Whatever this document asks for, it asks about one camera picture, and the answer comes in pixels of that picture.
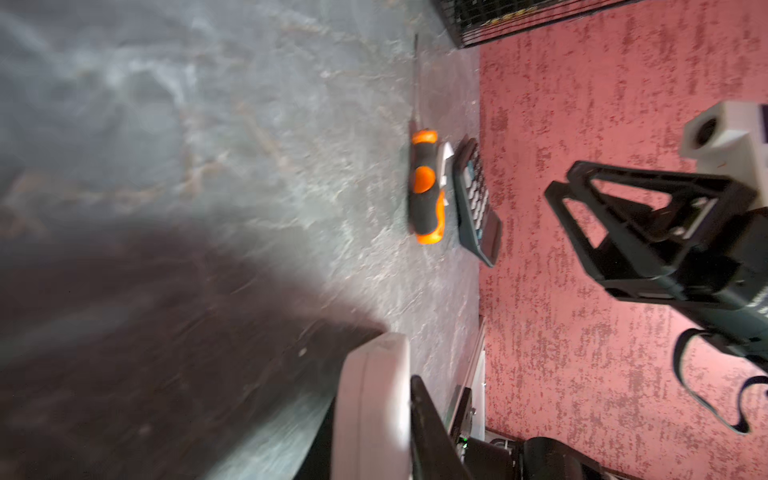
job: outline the black wire basket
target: black wire basket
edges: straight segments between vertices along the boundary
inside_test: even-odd
[[[640,0],[432,0],[457,48]]]

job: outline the orange and black handle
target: orange and black handle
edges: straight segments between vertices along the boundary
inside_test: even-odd
[[[411,137],[414,170],[411,179],[409,209],[416,239],[422,245],[442,240],[445,233],[445,192],[437,171],[437,132],[422,130]]]

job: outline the black strap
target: black strap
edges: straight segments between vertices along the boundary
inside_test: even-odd
[[[744,384],[741,386],[738,399],[736,400],[736,407],[739,409],[739,422],[736,425],[731,425],[728,423],[723,417],[720,416],[719,413],[717,413],[717,410],[715,410],[715,408],[710,405],[707,400],[701,398],[698,393],[691,390],[690,387],[685,383],[685,380],[683,380],[683,355],[685,354],[686,347],[688,347],[688,343],[697,336],[711,335],[712,333],[707,332],[706,330],[688,329],[682,332],[679,337],[677,337],[677,343],[675,343],[674,346],[674,355],[672,356],[672,368],[674,369],[674,375],[677,377],[677,381],[680,382],[680,384],[684,389],[686,389],[690,396],[694,397],[697,402],[704,406],[705,409],[712,412],[717,417],[717,419],[723,423],[723,425],[727,426],[729,429],[736,433],[746,435],[750,432],[750,424],[746,422],[744,412],[741,411],[741,394],[744,393],[744,390],[752,385],[756,385],[757,383],[768,385],[768,376],[760,375],[750,377],[746,379]]]

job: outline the red wall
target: red wall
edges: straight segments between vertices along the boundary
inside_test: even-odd
[[[611,299],[543,198],[576,160],[692,171],[686,121],[723,99],[768,101],[767,0],[645,0],[481,47],[481,139],[501,258],[481,272],[488,425],[551,436],[647,480],[768,478],[768,399],[755,432],[725,429],[677,384],[666,307]],[[699,340],[687,375],[730,420],[757,373]]]

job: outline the gray table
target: gray table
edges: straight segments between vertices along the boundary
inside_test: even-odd
[[[408,231],[415,32],[424,126],[476,135],[426,0],[2,8],[1,477],[291,478],[385,330],[450,410],[478,262]]]

